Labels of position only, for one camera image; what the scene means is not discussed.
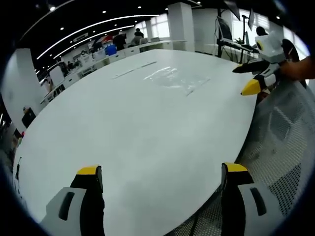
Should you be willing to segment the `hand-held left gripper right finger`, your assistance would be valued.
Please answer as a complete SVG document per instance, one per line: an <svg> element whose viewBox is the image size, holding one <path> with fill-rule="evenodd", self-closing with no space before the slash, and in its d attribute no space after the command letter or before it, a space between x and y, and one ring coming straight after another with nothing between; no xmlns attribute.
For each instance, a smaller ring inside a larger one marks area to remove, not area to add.
<svg viewBox="0 0 315 236"><path fill-rule="evenodd" d="M271 236L282 222L276 196L236 163L221 166L222 236Z"/></svg>

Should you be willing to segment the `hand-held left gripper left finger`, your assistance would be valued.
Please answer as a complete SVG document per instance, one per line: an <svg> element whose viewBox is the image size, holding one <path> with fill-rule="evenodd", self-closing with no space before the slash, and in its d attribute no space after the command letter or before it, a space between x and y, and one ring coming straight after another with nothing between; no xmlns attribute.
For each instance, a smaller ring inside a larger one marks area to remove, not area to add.
<svg viewBox="0 0 315 236"><path fill-rule="evenodd" d="M103 236L104 208L101 166L83 167L46 205L40 225L50 236Z"/></svg>

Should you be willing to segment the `person's right hand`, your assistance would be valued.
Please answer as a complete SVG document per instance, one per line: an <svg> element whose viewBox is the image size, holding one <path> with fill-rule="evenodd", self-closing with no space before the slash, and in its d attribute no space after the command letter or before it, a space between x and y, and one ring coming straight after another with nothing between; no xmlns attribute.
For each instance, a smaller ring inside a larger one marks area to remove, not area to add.
<svg viewBox="0 0 315 236"><path fill-rule="evenodd" d="M286 62L280 67L280 72L293 80L314 79L315 58L309 56L298 62Z"/></svg>

